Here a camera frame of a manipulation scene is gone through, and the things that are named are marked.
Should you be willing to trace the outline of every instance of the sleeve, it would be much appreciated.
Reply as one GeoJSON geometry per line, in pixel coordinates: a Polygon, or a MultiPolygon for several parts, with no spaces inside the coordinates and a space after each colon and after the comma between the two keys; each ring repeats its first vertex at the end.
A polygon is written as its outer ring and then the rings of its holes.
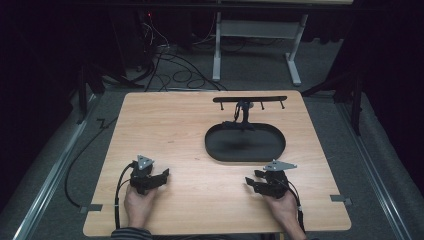
{"type": "Polygon", "coordinates": [[[152,234],[146,229],[119,228],[112,232],[110,236],[113,240],[152,240],[152,234]]]}

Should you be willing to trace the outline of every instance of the wooden table top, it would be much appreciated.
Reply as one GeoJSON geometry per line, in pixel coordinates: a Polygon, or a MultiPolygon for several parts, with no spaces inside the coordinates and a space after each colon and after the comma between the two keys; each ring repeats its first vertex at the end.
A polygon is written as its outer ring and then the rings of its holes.
{"type": "MultiPolygon", "coordinates": [[[[265,110],[255,104],[249,122],[273,125],[284,134],[286,149],[277,160],[297,165],[285,173],[299,192],[306,230],[349,229],[344,204],[330,199],[339,190],[299,92],[159,92],[126,96],[92,199],[103,207],[88,213],[84,234],[108,236],[115,229],[116,185],[138,154],[155,160],[153,175],[170,169],[146,226],[152,234],[281,231],[262,196],[245,183],[245,177],[259,181],[254,170],[266,163],[223,163],[208,155],[204,143],[210,127],[234,120],[235,104],[224,103],[221,110],[213,98],[280,95],[287,96],[285,109],[280,102],[264,102],[265,110]]],[[[127,226],[125,189],[120,191],[121,227],[127,226]]]]}

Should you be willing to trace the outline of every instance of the dark background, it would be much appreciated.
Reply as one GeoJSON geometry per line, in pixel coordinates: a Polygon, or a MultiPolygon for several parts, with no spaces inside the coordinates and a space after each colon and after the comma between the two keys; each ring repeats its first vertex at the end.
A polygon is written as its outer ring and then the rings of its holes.
{"type": "MultiPolygon", "coordinates": [[[[350,71],[352,65],[366,63],[360,68],[363,90],[422,192],[423,7],[419,1],[355,3],[359,8],[370,6],[389,6],[391,10],[359,16],[312,13],[303,41],[320,38],[325,44],[345,39],[328,79],[350,71]]],[[[2,6],[0,11],[3,209],[28,167],[72,110],[69,99],[77,89],[81,66],[95,62],[122,74],[125,67],[143,64],[145,59],[135,57],[143,56],[143,47],[138,44],[134,22],[125,12],[23,3],[2,6]]],[[[171,42],[190,49],[191,33],[199,37],[207,34],[212,13],[155,12],[153,17],[171,42]]],[[[99,82],[97,77],[95,74],[91,81],[99,82]]]]}

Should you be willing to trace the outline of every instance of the hand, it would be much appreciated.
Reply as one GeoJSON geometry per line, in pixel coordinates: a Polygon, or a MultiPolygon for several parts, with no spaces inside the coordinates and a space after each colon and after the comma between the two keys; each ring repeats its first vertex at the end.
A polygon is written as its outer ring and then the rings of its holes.
{"type": "Polygon", "coordinates": [[[137,189],[128,184],[125,195],[125,210],[128,216],[128,227],[144,228],[153,206],[158,189],[151,189],[147,195],[141,195],[137,189]]]}
{"type": "Polygon", "coordinates": [[[275,220],[277,220],[280,226],[287,232],[290,239],[307,239],[297,221],[296,198],[290,191],[287,191],[284,196],[279,199],[265,195],[262,196],[271,209],[275,220]]]}

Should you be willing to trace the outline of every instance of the gray carpet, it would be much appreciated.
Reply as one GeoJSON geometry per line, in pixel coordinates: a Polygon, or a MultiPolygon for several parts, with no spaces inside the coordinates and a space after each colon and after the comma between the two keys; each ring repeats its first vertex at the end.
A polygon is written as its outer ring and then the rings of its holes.
{"type": "MultiPolygon", "coordinates": [[[[302,43],[296,63],[303,83],[301,87],[294,87],[290,82],[288,68],[282,56],[285,52],[282,49],[288,49],[290,42],[254,41],[255,43],[249,43],[237,52],[233,52],[240,47],[237,43],[225,45],[220,84],[226,89],[296,89],[299,91],[309,89],[325,79],[340,47],[340,43],[327,45],[320,45],[318,42],[302,43]]],[[[196,47],[190,52],[173,47],[168,53],[184,57],[206,77],[211,77],[213,50],[207,45],[196,47]]],[[[162,57],[189,66],[184,61],[170,55],[163,54],[162,57]]],[[[188,82],[185,80],[190,74],[179,72],[183,70],[184,68],[173,62],[160,61],[157,70],[160,78],[152,80],[150,91],[158,89],[165,91],[163,82],[169,81],[173,76],[175,79],[172,79],[167,86],[169,91],[201,83],[201,81],[195,81],[187,85],[188,82]]],[[[129,69],[128,74],[133,77],[138,73],[129,69]]],[[[209,83],[202,88],[215,89],[209,83]]],[[[130,91],[136,90],[108,85],[106,93],[98,96],[98,106],[87,120],[87,126],[79,137],[70,159],[77,157],[93,136],[100,131],[101,123],[97,120],[98,118],[105,119],[105,122],[108,123],[118,116],[123,98],[130,91]]],[[[305,102],[340,192],[352,201],[351,205],[346,206],[352,221],[350,230],[308,232],[308,237],[319,237],[322,240],[396,239],[371,181],[367,177],[361,162],[361,155],[350,135],[349,127],[343,121],[339,108],[331,99],[331,92],[320,92],[316,96],[305,98],[305,102]]],[[[366,96],[362,102],[362,109],[361,138],[384,183],[387,184],[400,215],[405,220],[411,239],[420,239],[424,233],[423,198],[397,158],[384,130],[375,118],[366,96]]],[[[0,239],[12,239],[15,235],[44,179],[72,136],[77,119],[78,111],[75,110],[51,138],[22,180],[20,187],[0,216],[0,239]]],[[[113,129],[114,124],[91,142],[78,157],[70,172],[69,193],[77,203],[83,206],[87,206],[91,201],[113,129]]],[[[63,185],[62,179],[35,229],[32,239],[88,239],[82,233],[86,214],[79,213],[78,209],[67,201],[63,185]]]]}

